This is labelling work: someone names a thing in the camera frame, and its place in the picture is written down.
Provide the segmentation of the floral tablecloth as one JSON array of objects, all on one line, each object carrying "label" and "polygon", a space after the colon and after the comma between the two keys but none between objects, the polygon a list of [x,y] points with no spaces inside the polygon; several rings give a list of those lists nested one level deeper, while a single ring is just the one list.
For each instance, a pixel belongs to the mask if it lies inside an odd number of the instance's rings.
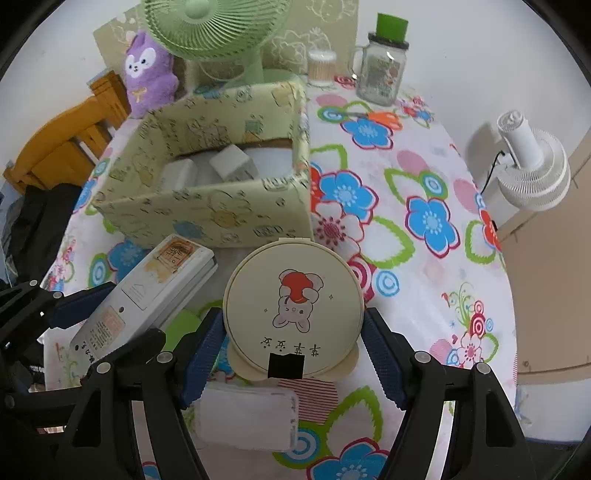
[{"label": "floral tablecloth", "polygon": [[[443,125],[412,91],[394,107],[360,100],[351,79],[308,88],[311,225],[315,241],[346,260],[368,306],[417,350],[442,365],[491,364],[510,403],[517,393],[515,313],[493,220]],[[348,113],[396,113],[403,129]],[[145,256],[91,200],[137,121],[124,124],[83,187],[57,256],[43,279],[72,294],[124,278]],[[222,248],[219,270],[189,310],[221,306],[224,282],[247,250]],[[338,382],[280,380],[300,401],[297,450],[207,444],[189,427],[211,479],[376,478],[404,412],[390,402],[362,346]]]}]

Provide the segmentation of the orange handled scissors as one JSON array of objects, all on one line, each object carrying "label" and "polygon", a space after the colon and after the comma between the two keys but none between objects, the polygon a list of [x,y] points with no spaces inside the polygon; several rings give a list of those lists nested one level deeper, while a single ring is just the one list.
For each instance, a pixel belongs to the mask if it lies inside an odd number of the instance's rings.
[{"label": "orange handled scissors", "polygon": [[367,119],[383,126],[390,128],[393,131],[400,131],[403,129],[403,123],[400,117],[394,113],[389,111],[377,111],[377,112],[369,112],[369,113],[358,113],[358,112],[351,112],[348,113],[347,116],[349,118],[355,119]]}]

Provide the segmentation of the white cube charger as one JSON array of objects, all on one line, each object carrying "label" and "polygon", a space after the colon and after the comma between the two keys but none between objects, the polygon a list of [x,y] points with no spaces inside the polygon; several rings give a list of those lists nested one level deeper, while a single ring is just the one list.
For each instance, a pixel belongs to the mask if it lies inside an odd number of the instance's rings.
[{"label": "white cube charger", "polygon": [[228,145],[215,154],[209,164],[223,182],[242,182],[259,178],[252,158],[235,145]]}]

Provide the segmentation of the white floor fan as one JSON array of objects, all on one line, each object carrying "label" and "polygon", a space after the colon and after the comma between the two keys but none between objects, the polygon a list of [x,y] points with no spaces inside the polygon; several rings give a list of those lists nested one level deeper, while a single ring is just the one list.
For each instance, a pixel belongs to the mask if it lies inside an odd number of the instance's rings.
[{"label": "white floor fan", "polygon": [[542,212],[556,207],[571,183],[562,143],[550,133],[532,128],[518,110],[502,114],[497,128],[510,152],[497,176],[504,198],[520,210]]}]

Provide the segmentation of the green rounded lid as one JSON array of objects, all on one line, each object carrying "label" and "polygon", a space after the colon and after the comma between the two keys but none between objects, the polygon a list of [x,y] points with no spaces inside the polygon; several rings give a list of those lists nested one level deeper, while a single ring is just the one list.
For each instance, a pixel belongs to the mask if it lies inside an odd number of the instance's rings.
[{"label": "green rounded lid", "polygon": [[164,328],[166,341],[164,351],[173,351],[184,335],[192,333],[199,327],[204,315],[190,310],[181,310]]}]

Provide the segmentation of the black clothing pile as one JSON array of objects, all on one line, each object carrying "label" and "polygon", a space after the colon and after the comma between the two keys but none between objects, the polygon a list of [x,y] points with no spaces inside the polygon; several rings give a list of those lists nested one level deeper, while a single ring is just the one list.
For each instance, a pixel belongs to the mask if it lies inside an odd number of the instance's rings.
[{"label": "black clothing pile", "polygon": [[29,185],[14,203],[17,212],[7,218],[2,247],[18,283],[44,278],[57,256],[81,191],[80,186],[68,183],[50,190]]}]

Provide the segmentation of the wooden chair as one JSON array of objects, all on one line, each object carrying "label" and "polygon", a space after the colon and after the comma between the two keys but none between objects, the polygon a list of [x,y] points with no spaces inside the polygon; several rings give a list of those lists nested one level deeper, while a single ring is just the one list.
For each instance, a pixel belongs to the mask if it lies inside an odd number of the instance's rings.
[{"label": "wooden chair", "polygon": [[126,89],[110,70],[90,83],[92,95],[57,115],[21,150],[4,179],[19,193],[34,186],[50,190],[59,184],[83,186],[130,114]]}]

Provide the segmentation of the glass mason jar mug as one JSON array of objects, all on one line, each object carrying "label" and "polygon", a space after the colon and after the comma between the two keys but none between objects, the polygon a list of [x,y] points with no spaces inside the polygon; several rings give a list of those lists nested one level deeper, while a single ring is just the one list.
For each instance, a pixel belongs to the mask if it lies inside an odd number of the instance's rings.
[{"label": "glass mason jar mug", "polygon": [[356,46],[349,56],[349,70],[356,80],[356,94],[381,106],[394,106],[407,62],[409,43],[394,41],[375,32],[367,45]]}]

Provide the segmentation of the clear plastic box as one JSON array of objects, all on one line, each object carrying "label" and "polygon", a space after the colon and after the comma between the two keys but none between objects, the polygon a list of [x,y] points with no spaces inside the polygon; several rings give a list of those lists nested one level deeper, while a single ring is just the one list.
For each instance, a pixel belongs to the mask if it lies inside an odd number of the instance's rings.
[{"label": "clear plastic box", "polygon": [[296,446],[298,399],[290,389],[211,382],[194,406],[195,433],[207,444],[272,452]]}]

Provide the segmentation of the yellow patterned storage box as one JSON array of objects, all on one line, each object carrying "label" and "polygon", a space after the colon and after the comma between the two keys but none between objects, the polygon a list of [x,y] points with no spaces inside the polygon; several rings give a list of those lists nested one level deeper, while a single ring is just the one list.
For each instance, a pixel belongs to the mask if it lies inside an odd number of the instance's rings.
[{"label": "yellow patterned storage box", "polygon": [[[229,145],[290,148],[290,172],[158,189],[167,164]],[[211,248],[310,238],[310,153],[307,92],[301,80],[228,88],[213,97],[192,93],[143,117],[92,204],[142,248],[172,233]]]}]

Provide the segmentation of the cotton swab container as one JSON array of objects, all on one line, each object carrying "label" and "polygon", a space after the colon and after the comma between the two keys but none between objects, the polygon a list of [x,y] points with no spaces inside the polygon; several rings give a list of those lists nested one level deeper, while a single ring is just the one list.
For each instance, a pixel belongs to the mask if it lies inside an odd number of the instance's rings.
[{"label": "cotton swab container", "polygon": [[337,54],[332,50],[308,50],[308,83],[315,87],[331,86],[337,59]]}]

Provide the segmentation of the green desk fan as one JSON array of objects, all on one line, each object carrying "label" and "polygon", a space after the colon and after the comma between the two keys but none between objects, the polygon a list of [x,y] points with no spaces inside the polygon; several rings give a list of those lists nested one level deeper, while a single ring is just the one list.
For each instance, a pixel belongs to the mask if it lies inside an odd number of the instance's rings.
[{"label": "green desk fan", "polygon": [[141,3],[142,20],[156,42],[184,60],[238,60],[242,73],[228,88],[297,80],[283,69],[263,67],[263,46],[287,21],[290,1],[178,1]]}]

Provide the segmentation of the purple plush bunny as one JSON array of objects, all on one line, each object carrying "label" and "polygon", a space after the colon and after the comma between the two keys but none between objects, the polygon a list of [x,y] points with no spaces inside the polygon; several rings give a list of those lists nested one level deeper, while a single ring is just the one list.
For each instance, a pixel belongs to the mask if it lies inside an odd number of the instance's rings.
[{"label": "purple plush bunny", "polygon": [[123,64],[132,118],[142,118],[149,111],[174,101],[179,80],[173,73],[173,63],[173,56],[147,32],[136,33]]}]

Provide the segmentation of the white 45W charger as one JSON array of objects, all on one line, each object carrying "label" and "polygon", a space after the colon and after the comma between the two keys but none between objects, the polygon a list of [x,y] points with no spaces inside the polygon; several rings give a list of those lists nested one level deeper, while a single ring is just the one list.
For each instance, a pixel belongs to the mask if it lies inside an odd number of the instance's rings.
[{"label": "white 45W charger", "polygon": [[160,174],[156,190],[168,192],[193,187],[197,184],[197,164],[190,158],[167,163]]}]

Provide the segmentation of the round cream compact mirror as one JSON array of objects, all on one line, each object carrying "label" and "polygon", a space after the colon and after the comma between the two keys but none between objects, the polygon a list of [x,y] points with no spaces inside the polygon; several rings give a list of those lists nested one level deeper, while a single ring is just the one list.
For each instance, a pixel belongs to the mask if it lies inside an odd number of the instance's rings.
[{"label": "round cream compact mirror", "polygon": [[308,239],[271,242],[226,284],[228,362],[249,381],[342,379],[359,360],[363,311],[360,284],[339,255]]}]

